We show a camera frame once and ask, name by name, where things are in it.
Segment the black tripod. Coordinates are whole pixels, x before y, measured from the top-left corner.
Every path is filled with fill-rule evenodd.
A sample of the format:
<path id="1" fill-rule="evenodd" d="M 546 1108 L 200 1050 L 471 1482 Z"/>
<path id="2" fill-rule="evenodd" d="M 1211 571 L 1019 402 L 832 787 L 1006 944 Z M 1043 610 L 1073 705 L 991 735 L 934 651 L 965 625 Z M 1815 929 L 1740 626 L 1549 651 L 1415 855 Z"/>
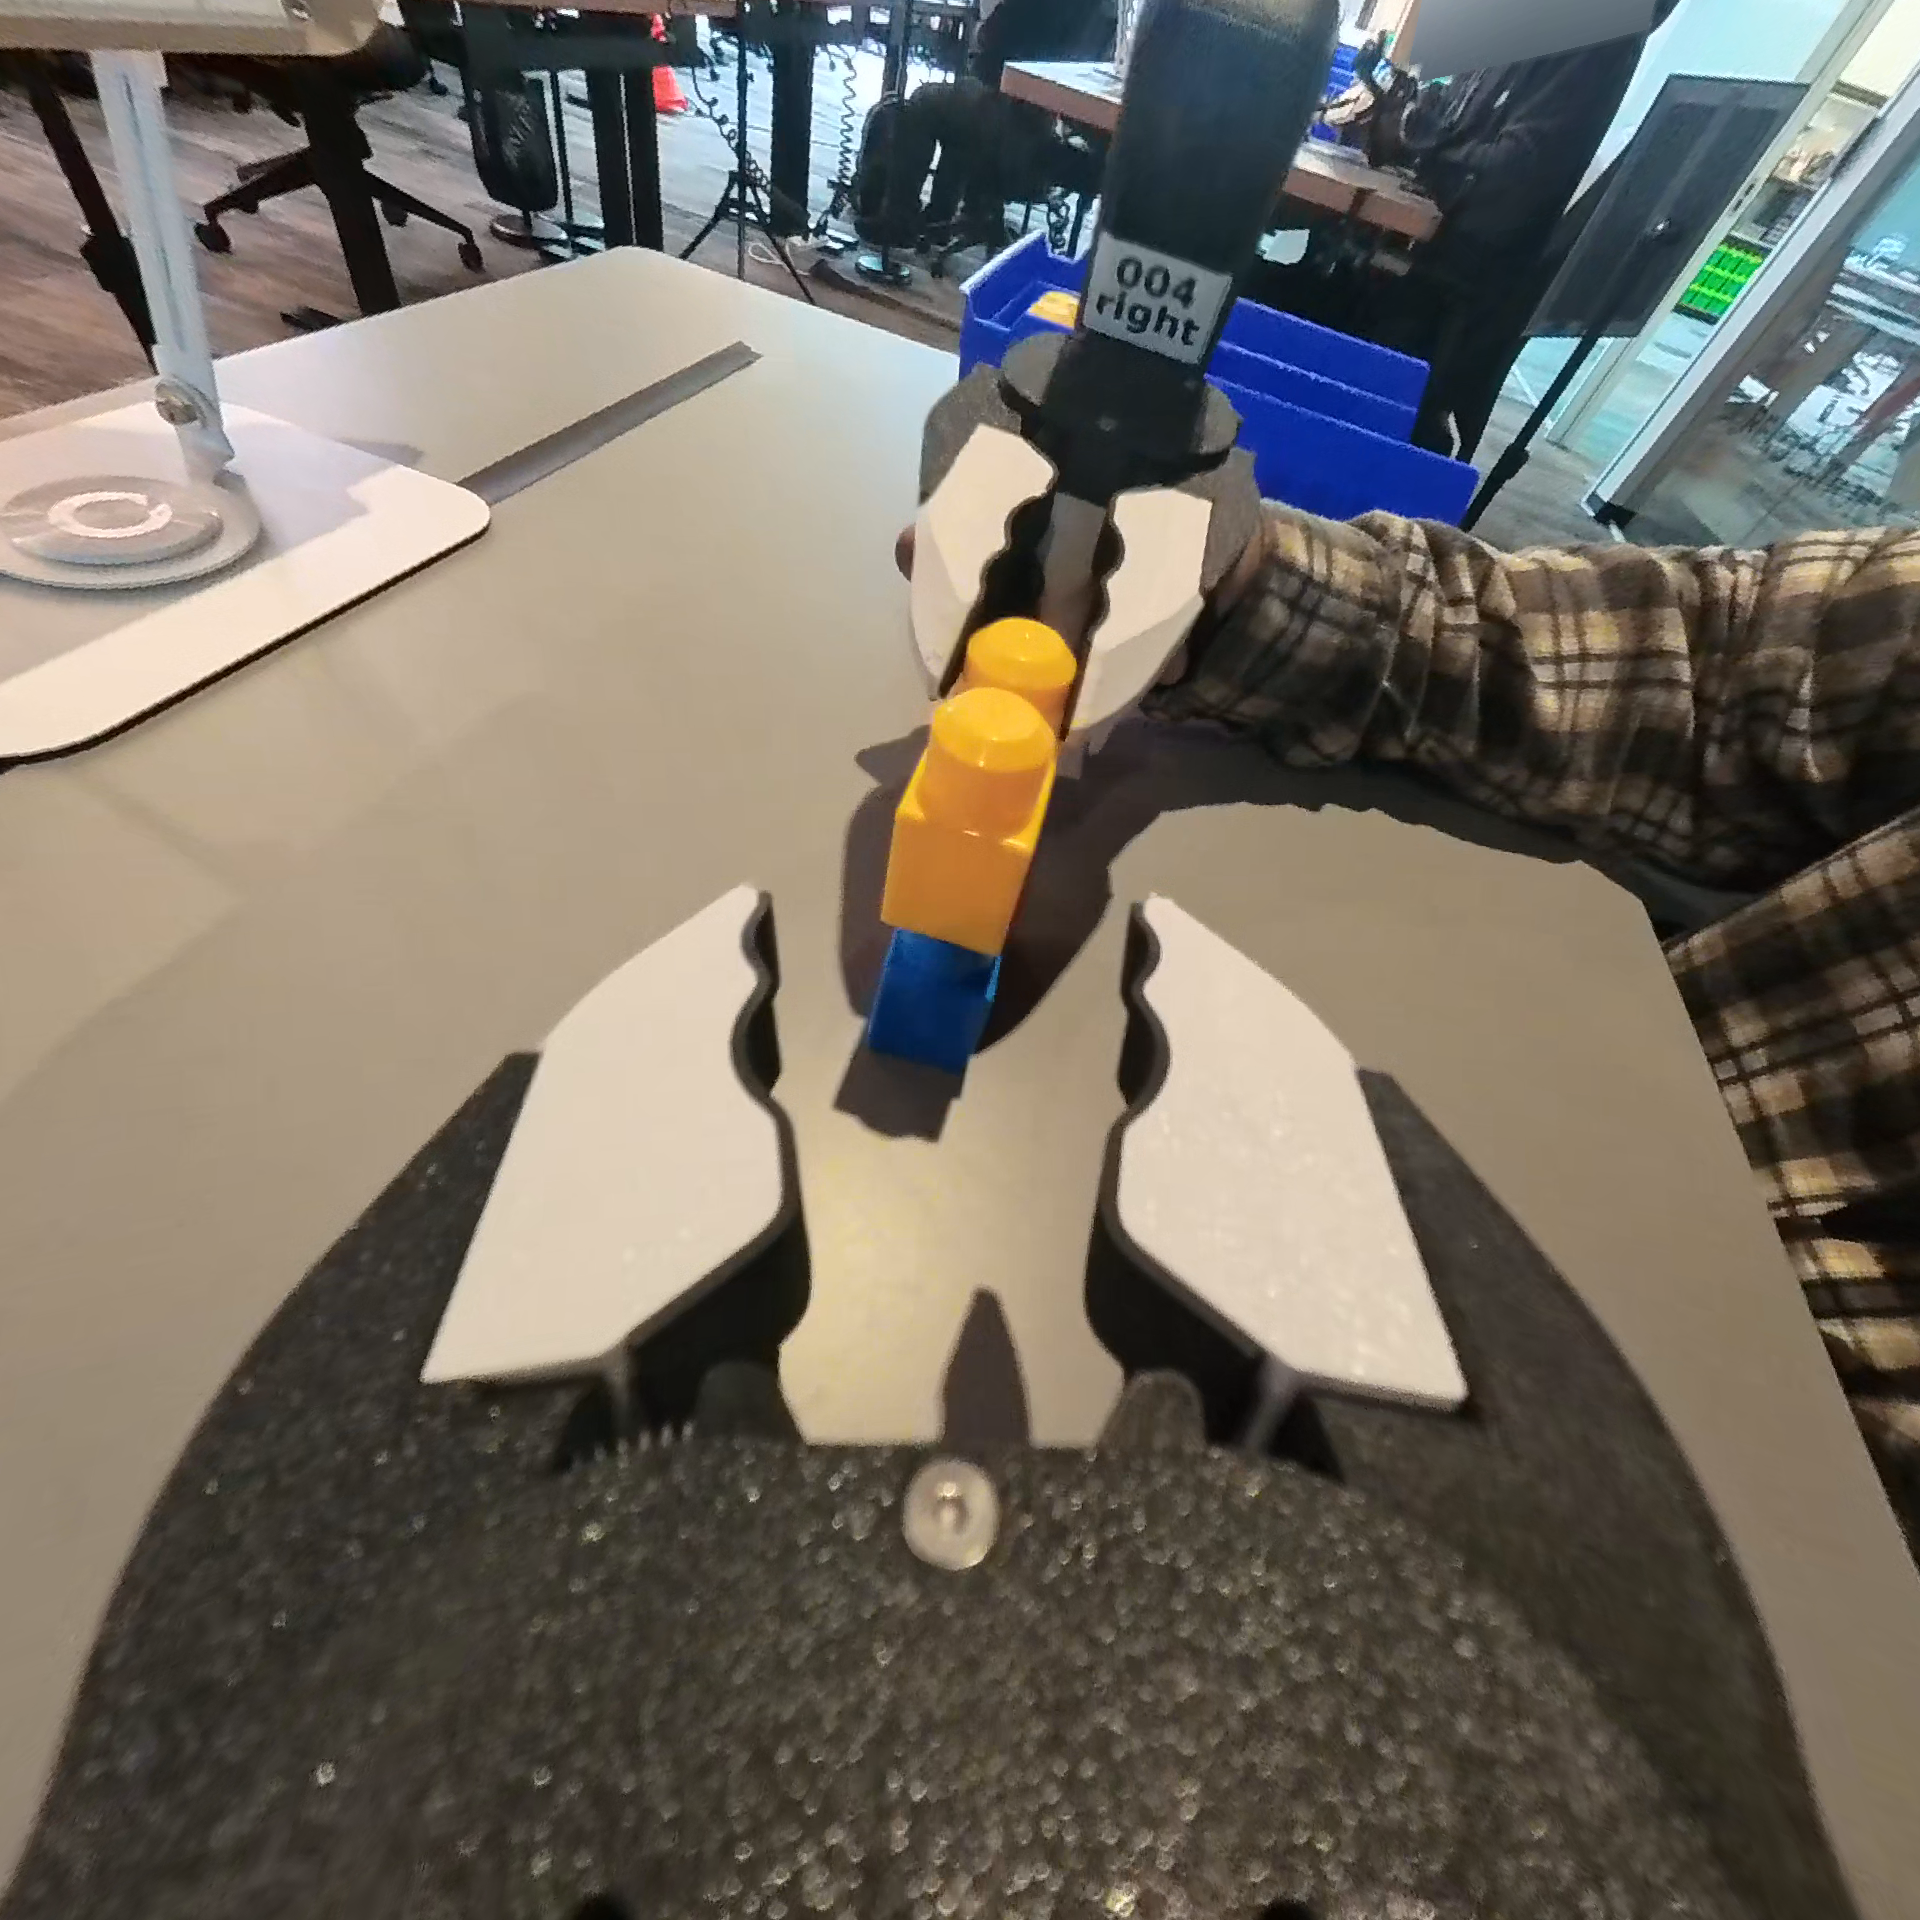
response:
<path id="1" fill-rule="evenodd" d="M 710 208 L 710 220 L 683 245 L 680 261 L 693 261 L 723 228 L 732 228 L 732 275 L 749 281 L 749 251 L 760 239 L 788 276 L 790 292 L 808 304 L 819 307 L 808 283 L 788 239 L 776 232 L 780 194 L 760 181 L 750 149 L 749 98 L 750 98 L 750 48 L 772 54 L 780 46 L 788 26 L 780 23 L 776 4 L 734 4 L 732 5 L 732 110 L 725 114 L 725 144 L 732 169 L 725 186 Z"/>

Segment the small blue single-stud block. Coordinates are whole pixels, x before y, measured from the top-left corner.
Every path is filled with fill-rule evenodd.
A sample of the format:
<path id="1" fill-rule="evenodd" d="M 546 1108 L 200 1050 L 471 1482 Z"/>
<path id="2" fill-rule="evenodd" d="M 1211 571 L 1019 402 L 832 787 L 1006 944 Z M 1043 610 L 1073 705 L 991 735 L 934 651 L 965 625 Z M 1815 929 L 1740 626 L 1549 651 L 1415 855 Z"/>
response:
<path id="1" fill-rule="evenodd" d="M 892 929 L 865 1019 L 865 1047 L 965 1077 L 997 1007 L 1000 966 L 1000 954 Z"/>

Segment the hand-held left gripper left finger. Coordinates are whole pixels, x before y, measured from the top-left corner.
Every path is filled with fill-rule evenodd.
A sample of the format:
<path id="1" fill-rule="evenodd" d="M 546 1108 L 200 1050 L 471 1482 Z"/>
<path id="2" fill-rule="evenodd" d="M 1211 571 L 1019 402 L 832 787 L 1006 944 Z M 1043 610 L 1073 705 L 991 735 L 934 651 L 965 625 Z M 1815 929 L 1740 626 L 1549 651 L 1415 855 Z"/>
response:
<path id="1" fill-rule="evenodd" d="M 649 1341 L 780 1348 L 796 1145 L 776 985 L 774 902 L 734 884 L 550 1032 L 421 1385 L 588 1377 Z"/>

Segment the person's right forearm plaid sleeve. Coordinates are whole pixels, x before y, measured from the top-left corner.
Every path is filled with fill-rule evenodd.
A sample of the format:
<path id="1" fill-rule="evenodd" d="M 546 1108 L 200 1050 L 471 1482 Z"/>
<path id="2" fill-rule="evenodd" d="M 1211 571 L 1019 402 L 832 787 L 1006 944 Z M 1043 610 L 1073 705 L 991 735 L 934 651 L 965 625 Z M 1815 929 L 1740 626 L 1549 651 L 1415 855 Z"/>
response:
<path id="1" fill-rule="evenodd" d="M 1913 532 L 1500 552 L 1273 510 L 1150 708 L 1704 887 L 1918 887 Z"/>

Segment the blue plastic bin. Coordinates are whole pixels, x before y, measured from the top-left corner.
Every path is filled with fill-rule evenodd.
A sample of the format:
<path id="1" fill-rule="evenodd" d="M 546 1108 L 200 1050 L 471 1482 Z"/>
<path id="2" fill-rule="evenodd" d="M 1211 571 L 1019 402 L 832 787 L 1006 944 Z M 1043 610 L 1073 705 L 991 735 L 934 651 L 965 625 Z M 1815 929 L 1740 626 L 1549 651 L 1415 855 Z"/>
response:
<path id="1" fill-rule="evenodd" d="M 1027 317 L 1053 287 L 1086 292 L 1089 261 L 1053 251 L 1031 232 L 965 281 L 957 369 L 1000 367 L 1034 333 Z M 1239 301 L 1211 355 L 1211 384 L 1242 417 L 1265 499 L 1325 519 L 1390 513 L 1456 526 L 1480 471 L 1410 442 L 1427 362 L 1335 333 L 1283 311 Z"/>

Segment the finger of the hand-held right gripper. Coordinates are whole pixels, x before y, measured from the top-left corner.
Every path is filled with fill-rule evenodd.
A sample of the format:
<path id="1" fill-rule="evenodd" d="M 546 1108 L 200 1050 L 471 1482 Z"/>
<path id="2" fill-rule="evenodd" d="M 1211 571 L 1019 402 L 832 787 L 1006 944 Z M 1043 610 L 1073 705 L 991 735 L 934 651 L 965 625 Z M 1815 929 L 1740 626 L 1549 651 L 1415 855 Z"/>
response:
<path id="1" fill-rule="evenodd" d="M 1094 753 L 1115 725 L 1164 678 L 1205 606 L 1211 499 L 1185 491 L 1116 492 L 1119 554 L 1086 646 L 1068 750 Z"/>
<path id="2" fill-rule="evenodd" d="M 1027 436 L 975 425 L 924 496 L 911 526 L 909 630 L 931 698 L 957 678 L 966 620 L 992 560 L 1009 550 L 1016 516 L 1046 502 L 1055 479 L 1055 465 Z"/>

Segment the green lit sign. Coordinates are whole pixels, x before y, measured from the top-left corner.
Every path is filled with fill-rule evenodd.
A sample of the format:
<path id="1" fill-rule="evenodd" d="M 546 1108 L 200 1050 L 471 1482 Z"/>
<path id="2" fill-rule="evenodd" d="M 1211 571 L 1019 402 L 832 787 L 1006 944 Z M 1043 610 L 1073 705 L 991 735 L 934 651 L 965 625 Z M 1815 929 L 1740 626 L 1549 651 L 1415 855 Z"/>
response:
<path id="1" fill-rule="evenodd" d="M 1746 283 L 1765 270 L 1770 251 L 1773 247 L 1768 242 L 1729 234 L 1699 265 L 1699 270 L 1677 301 L 1677 314 L 1699 321 L 1704 326 L 1717 326 L 1740 301 Z"/>

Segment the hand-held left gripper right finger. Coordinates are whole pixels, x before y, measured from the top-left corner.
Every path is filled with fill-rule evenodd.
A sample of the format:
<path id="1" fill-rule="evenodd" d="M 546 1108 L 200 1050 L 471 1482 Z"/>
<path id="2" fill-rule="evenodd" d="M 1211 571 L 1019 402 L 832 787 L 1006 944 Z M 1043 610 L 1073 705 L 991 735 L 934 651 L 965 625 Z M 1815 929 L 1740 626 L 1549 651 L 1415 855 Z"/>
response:
<path id="1" fill-rule="evenodd" d="M 1471 1388 L 1348 1044 L 1166 896 L 1130 911 L 1116 1254 L 1287 1394 L 1463 1410 Z"/>

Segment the orange two-stud mega block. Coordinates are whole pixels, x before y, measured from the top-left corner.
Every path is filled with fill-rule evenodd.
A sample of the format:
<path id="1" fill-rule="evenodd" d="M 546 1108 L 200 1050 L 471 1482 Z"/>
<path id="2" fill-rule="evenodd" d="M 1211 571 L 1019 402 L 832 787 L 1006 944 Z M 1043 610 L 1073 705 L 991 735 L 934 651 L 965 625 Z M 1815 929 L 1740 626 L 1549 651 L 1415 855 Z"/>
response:
<path id="1" fill-rule="evenodd" d="M 895 811 L 883 924 L 1002 954 L 1061 772 L 1074 673 L 1068 639 L 1031 617 L 1000 617 L 966 639 Z"/>

